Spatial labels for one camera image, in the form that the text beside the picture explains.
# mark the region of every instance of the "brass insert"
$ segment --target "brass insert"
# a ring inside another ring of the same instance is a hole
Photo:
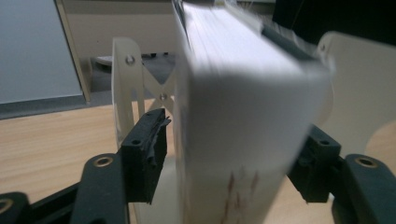
[[[96,167],[104,167],[109,165],[111,162],[113,162],[113,158],[111,157],[101,157],[97,159],[96,161],[93,162],[93,165]]]
[[[5,213],[12,204],[14,204],[14,201],[11,199],[0,199],[0,215]]]
[[[371,160],[370,158],[365,158],[365,157],[358,157],[355,159],[355,162],[361,166],[367,167],[367,168],[376,168],[378,167],[378,164],[376,164],[375,161]]]

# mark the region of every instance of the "metal pin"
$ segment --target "metal pin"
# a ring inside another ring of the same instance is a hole
[[[128,65],[134,64],[134,61],[135,61],[134,56],[132,56],[132,55],[130,55],[130,54],[128,54],[128,55],[126,56],[126,58],[125,58],[125,62],[126,62]]]
[[[161,101],[165,101],[167,98],[168,98],[168,95],[166,95],[166,93],[161,93],[161,95],[160,95]]]

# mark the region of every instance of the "wooden table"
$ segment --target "wooden table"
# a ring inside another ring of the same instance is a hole
[[[169,154],[174,153],[172,125]],[[116,152],[112,105],[0,120],[0,193],[22,191],[34,203],[79,181],[85,161]],[[396,173],[396,122],[367,147]],[[331,204],[306,204],[287,178],[265,223],[332,223]]]

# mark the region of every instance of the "floor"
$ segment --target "floor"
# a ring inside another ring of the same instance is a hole
[[[160,83],[164,83],[175,66],[174,54],[158,53],[155,57],[142,55],[144,65]],[[36,100],[0,105],[0,119],[13,119],[38,114],[111,105],[111,67],[103,66],[92,59],[91,101],[82,95],[54,99]],[[153,98],[146,92],[146,98]]]

